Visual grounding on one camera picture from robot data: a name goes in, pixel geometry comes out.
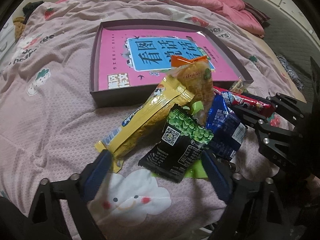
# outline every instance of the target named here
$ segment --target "green logo on package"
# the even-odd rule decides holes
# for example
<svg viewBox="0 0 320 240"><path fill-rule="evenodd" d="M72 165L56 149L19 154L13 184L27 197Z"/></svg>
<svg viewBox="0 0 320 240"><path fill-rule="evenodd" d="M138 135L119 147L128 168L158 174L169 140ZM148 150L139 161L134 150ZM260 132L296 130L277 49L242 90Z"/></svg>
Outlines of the green logo on package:
<svg viewBox="0 0 320 240"><path fill-rule="evenodd" d="M211 69L210 68L206 68L204 71L204 79L207 80L211 78Z"/></svg>

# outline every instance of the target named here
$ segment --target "gray quilted cover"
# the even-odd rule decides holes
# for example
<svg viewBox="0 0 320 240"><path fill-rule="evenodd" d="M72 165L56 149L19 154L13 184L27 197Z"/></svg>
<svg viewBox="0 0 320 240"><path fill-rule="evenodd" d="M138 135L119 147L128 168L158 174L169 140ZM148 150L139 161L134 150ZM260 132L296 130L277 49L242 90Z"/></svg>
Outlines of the gray quilted cover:
<svg viewBox="0 0 320 240"><path fill-rule="evenodd" d="M320 51L297 24L264 0L243 0L264 12L271 19L264 28L263 39L275 54L282 54L301 78L301 91L307 102L313 102L310 56L320 65Z"/></svg>

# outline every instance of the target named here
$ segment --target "yellow snack package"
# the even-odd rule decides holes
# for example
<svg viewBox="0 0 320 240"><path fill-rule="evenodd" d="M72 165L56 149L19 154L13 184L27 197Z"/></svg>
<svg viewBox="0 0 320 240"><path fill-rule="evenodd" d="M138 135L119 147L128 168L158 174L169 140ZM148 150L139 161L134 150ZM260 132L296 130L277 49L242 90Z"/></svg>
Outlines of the yellow snack package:
<svg viewBox="0 0 320 240"><path fill-rule="evenodd" d="M211 69L207 56L194 58L192 60L181 56L171 56L172 68L168 74L177 78L190 92L194 93L191 104L201 101L203 110L194 117L200 125L205 125L207 115L212 105L214 92L212 84Z"/></svg>
<svg viewBox="0 0 320 240"><path fill-rule="evenodd" d="M123 157L136 146L138 140L156 125L165 122L174 104L183 106L193 97L194 94L176 78L166 76L142 106L124 119L118 128L96 143L96 149L101 152L105 147L112 153L112 169L113 172L118 172L122 167Z"/></svg>

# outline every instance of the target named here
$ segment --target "black snack package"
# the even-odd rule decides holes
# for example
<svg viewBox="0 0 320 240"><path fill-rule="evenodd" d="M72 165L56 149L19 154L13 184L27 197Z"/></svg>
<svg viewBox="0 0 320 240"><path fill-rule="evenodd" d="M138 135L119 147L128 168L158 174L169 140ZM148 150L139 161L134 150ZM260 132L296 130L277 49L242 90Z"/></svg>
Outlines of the black snack package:
<svg viewBox="0 0 320 240"><path fill-rule="evenodd" d="M161 142L138 163L174 182L181 182L186 169L200 157L213 138L184 109L175 104L165 123Z"/></svg>

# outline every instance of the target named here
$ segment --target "blue gripper pad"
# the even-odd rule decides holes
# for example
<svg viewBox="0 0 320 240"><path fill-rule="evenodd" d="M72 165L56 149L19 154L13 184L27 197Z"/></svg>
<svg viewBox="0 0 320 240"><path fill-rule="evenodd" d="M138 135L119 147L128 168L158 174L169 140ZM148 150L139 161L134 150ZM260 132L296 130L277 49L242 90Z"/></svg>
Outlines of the blue gripper pad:
<svg viewBox="0 0 320 240"><path fill-rule="evenodd" d="M223 163L217 161L211 150L202 151L201 162L218 198L228 203L233 191L231 171Z"/></svg>
<svg viewBox="0 0 320 240"><path fill-rule="evenodd" d="M111 163L111 153L108 150L103 150L94 163L90 163L84 168L81 173L80 196L85 203L94 199Z"/></svg>

